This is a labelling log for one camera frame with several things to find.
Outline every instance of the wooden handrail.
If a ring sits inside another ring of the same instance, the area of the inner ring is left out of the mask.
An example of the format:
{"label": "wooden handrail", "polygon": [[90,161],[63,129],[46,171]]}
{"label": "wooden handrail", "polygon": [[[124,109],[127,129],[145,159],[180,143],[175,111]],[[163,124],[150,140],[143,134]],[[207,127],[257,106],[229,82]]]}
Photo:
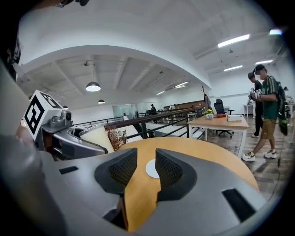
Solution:
{"label": "wooden handrail", "polygon": [[116,128],[121,128],[121,127],[129,126],[129,125],[145,123],[145,122],[148,122],[151,120],[157,120],[157,119],[164,118],[167,116],[173,116],[173,115],[177,115],[177,114],[181,114],[181,113],[192,112],[195,109],[196,109],[195,107],[192,107],[192,108],[177,110],[174,112],[168,112],[165,114],[151,115],[151,116],[136,118],[136,119],[132,119],[132,120],[118,121],[118,122],[114,122],[111,124],[105,124],[105,126],[115,126]]}

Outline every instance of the black shirt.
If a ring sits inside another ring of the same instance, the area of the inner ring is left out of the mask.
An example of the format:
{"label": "black shirt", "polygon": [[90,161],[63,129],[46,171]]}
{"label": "black shirt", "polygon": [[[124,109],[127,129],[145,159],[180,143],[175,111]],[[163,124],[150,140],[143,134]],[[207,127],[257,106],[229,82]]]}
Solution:
{"label": "black shirt", "polygon": [[[261,90],[262,92],[262,85],[261,83],[259,82],[259,80],[256,80],[255,82],[255,92],[257,92],[257,90]],[[261,101],[256,101],[256,109],[259,108],[259,109],[263,109],[262,107],[262,102]]]}

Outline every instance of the sneaker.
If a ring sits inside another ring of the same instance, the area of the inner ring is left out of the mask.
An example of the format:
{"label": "sneaker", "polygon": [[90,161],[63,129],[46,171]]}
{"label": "sneaker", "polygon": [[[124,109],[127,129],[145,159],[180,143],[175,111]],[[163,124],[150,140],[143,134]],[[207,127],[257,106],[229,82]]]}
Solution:
{"label": "sneaker", "polygon": [[277,158],[277,152],[276,150],[269,150],[267,153],[264,153],[264,157],[266,158]]}
{"label": "sneaker", "polygon": [[255,154],[251,151],[249,153],[243,154],[242,159],[244,161],[255,161]]}

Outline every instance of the round wooden table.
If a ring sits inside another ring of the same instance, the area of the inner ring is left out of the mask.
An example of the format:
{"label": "round wooden table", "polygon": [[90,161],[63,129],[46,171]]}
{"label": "round wooden table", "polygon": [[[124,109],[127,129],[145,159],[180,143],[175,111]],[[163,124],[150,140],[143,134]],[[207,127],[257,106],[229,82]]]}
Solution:
{"label": "round wooden table", "polygon": [[156,148],[184,153],[200,159],[219,163],[258,189],[248,167],[233,153],[215,144],[180,137],[143,139],[120,147],[120,150],[137,148],[137,169],[125,189],[125,206],[128,231],[134,232],[156,208],[157,193],[161,191],[160,180],[146,173],[146,164],[155,159]]}

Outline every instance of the green jersey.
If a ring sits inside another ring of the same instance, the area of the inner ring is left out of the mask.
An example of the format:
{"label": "green jersey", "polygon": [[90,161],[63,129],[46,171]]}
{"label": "green jersey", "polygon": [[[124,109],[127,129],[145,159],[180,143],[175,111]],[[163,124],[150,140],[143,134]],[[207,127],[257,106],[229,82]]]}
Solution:
{"label": "green jersey", "polygon": [[[267,76],[267,79],[262,83],[262,94],[268,95],[276,93],[278,95],[277,81],[272,76]],[[277,119],[278,104],[277,101],[262,101],[264,119]]]}

